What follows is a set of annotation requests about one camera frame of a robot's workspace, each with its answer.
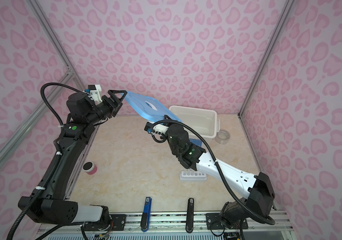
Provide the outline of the white plastic storage bin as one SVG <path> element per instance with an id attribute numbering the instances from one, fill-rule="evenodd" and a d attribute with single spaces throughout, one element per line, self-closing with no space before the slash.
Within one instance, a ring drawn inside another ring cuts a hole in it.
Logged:
<path id="1" fill-rule="evenodd" d="M 182 106 L 170 106 L 169 110 L 207 142 L 213 140 L 220 130 L 220 119 L 216 111 Z"/>

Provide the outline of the blue stapler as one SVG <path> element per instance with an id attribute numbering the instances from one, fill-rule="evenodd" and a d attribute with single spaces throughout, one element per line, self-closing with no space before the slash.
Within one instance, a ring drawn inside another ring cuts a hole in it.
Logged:
<path id="1" fill-rule="evenodd" d="M 144 210 L 141 217 L 141 231 L 147 232 L 150 225 L 150 217 L 151 217 L 151 207 L 152 207 L 152 198 L 146 197 L 145 204 L 144 204 Z"/>

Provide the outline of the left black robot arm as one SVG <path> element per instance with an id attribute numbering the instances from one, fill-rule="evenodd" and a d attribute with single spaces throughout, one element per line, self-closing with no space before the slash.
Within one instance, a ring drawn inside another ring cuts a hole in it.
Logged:
<path id="1" fill-rule="evenodd" d="M 88 92 L 76 92 L 66 104 L 68 122 L 54 141 L 55 155 L 38 186 L 29 197 L 22 197 L 18 207 L 19 221 L 28 216 L 35 223 L 69 226 L 94 222 L 103 229 L 110 225 L 108 208 L 83 206 L 67 201 L 66 189 L 79 156 L 88 145 L 98 122 L 115 117 L 123 105 L 127 91 L 109 90 L 96 104 Z"/>

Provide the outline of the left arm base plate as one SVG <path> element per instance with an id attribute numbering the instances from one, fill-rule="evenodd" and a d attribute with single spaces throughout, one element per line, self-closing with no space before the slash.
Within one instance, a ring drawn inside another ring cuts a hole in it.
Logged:
<path id="1" fill-rule="evenodd" d="M 83 225 L 85 231 L 123 231 L 126 224 L 127 215 L 125 214 L 112 214 L 106 219 L 101 219 L 97 222 L 86 222 Z"/>

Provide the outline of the clear tape roll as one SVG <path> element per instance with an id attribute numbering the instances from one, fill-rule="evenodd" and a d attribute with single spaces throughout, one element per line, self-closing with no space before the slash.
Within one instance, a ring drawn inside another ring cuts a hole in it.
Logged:
<path id="1" fill-rule="evenodd" d="M 229 142 L 230 137 L 231 135 L 228 131 L 220 130 L 216 134 L 215 141 L 220 145 L 225 145 Z"/>

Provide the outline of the pink jar black lid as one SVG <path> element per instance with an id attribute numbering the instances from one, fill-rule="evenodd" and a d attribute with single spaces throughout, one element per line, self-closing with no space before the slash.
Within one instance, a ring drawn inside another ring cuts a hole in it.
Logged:
<path id="1" fill-rule="evenodd" d="M 93 162 L 86 162 L 86 163 L 84 163 L 82 169 L 88 175 L 93 175 L 98 170 L 97 166 Z"/>

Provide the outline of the blue plastic bin lid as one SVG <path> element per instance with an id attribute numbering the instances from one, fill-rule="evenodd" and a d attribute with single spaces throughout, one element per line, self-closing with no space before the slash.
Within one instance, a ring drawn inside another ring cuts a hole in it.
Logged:
<path id="1" fill-rule="evenodd" d="M 182 122 L 166 106 L 154 98 L 128 92 L 125 100 L 142 118 L 149 122 L 164 120 L 165 116 Z"/>

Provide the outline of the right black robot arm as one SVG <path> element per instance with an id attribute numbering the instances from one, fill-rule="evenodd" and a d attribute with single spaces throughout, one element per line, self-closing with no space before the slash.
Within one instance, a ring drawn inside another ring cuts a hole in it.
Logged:
<path id="1" fill-rule="evenodd" d="M 203 140 L 205 148 L 190 142 L 186 124 L 171 121 L 165 133 L 171 152 L 183 167 L 210 175 L 221 180 L 234 199 L 226 202 L 219 213 L 220 222 L 226 228 L 232 228 L 242 219 L 251 218 L 261 224 L 274 225 L 270 216 L 275 192 L 270 178 L 239 170 L 218 160 L 209 144 Z"/>

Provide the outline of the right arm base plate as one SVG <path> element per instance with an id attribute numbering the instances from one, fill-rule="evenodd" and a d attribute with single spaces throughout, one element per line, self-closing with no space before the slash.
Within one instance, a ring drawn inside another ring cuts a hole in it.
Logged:
<path id="1" fill-rule="evenodd" d="M 206 226 L 208 230 L 240 230 L 240 221 L 231 224 L 229 221 L 220 217 L 219 212 L 205 214 Z"/>

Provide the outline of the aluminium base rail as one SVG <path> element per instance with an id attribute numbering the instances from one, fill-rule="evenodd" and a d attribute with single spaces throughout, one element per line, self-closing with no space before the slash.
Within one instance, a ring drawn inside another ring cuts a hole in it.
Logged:
<path id="1" fill-rule="evenodd" d="M 82 231 L 80 226 L 61 227 L 47 240 L 295 240 L 291 222 L 284 211 L 273 211 L 274 225 L 260 224 L 250 218 L 244 219 L 240 230 L 208 230 L 205 214 L 194 212 L 193 232 L 185 231 L 186 212 L 152 212 L 147 232 L 141 231 L 142 213 L 115 213 L 127 215 L 123 231 Z"/>

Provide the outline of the black stapler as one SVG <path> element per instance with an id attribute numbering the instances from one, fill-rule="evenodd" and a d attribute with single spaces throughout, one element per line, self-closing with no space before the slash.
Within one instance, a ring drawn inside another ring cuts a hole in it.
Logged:
<path id="1" fill-rule="evenodd" d="M 185 231 L 188 234 L 193 232 L 193 224 L 194 224 L 194 198 L 189 198 L 187 201 L 187 212 L 186 212 L 186 222 L 185 222 Z"/>

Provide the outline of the white test tube rack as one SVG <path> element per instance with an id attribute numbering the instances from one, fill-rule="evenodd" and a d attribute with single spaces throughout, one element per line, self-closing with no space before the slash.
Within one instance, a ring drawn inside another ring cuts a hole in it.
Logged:
<path id="1" fill-rule="evenodd" d="M 205 182 L 207 181 L 207 175 L 199 171 L 188 169 L 181 171 L 179 179 L 182 182 Z"/>

